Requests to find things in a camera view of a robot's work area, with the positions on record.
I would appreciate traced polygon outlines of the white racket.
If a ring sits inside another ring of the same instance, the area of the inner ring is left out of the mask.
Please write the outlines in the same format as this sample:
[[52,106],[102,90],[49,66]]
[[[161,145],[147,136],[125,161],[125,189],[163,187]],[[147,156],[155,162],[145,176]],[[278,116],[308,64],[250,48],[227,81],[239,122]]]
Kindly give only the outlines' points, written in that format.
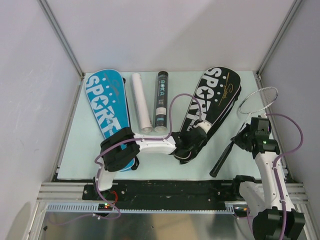
[[[274,101],[277,99],[277,97],[278,97],[278,90],[277,88],[272,86],[261,88],[251,93],[250,95],[248,95],[240,103],[237,110],[240,114],[247,115],[246,119],[244,120],[237,134],[245,128],[245,124],[247,123],[247,120],[251,115],[260,113],[261,111],[264,111],[265,109],[270,107],[274,103]],[[217,163],[209,173],[211,177],[215,178],[218,175],[218,172],[220,171],[228,155],[232,151],[233,145],[234,144],[231,141],[230,144],[223,151]]]

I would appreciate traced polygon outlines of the black racket cover front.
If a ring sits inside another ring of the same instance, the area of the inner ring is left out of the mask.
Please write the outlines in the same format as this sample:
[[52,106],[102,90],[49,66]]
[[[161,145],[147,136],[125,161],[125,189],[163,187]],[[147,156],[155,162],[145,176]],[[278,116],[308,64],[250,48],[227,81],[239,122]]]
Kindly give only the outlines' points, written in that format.
[[211,128],[194,150],[175,157],[181,165],[193,160],[216,133],[238,100],[241,90],[241,77],[232,69],[217,66],[202,74],[193,96],[200,103],[201,119],[209,122]]

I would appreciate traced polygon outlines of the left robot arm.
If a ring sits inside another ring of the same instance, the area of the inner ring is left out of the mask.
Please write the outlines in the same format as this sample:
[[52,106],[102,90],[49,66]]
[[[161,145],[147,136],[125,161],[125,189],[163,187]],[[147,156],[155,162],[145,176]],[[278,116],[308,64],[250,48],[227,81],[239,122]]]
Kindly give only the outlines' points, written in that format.
[[150,136],[133,133],[125,127],[102,141],[100,154],[94,162],[99,165],[93,193],[99,199],[107,199],[116,172],[126,167],[138,154],[173,155],[179,160],[188,160],[198,152],[207,140],[208,126],[201,122],[192,130],[172,132],[164,136]]

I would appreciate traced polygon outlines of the white shuttlecock tube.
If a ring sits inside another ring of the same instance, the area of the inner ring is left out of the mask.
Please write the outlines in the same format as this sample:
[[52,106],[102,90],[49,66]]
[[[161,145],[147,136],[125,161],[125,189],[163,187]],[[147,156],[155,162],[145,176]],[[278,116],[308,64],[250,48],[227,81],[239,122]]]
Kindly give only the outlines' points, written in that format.
[[131,75],[131,79],[139,120],[139,128],[142,133],[147,134],[153,130],[153,126],[144,94],[142,78],[139,73],[133,73]]

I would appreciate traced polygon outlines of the blue racket cover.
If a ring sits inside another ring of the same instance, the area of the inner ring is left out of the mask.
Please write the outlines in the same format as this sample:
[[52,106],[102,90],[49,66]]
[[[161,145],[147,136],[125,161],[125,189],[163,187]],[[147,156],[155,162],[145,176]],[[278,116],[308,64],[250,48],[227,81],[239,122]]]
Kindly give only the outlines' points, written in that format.
[[[85,94],[104,140],[123,128],[131,128],[125,81],[117,70],[103,69],[90,75]],[[134,158],[119,171],[134,171],[138,166]]]

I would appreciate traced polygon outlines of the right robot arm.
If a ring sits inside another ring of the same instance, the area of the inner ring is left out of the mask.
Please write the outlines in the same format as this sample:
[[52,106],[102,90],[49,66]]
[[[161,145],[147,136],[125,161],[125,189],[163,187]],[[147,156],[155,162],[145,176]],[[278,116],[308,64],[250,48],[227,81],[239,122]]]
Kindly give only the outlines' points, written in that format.
[[297,212],[286,187],[280,159],[279,144],[270,138],[268,118],[252,117],[249,124],[232,142],[252,154],[262,183],[262,191],[252,176],[237,175],[231,187],[232,197],[245,200],[249,208],[253,237],[256,240],[296,240],[306,220]]

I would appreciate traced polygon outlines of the black shuttlecock tube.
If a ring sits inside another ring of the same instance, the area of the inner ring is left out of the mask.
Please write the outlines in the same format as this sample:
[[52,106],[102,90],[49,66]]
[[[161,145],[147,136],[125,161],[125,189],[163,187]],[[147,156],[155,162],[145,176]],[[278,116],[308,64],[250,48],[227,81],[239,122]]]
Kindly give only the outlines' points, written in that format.
[[167,130],[169,73],[160,71],[157,74],[154,103],[154,131],[163,133]]

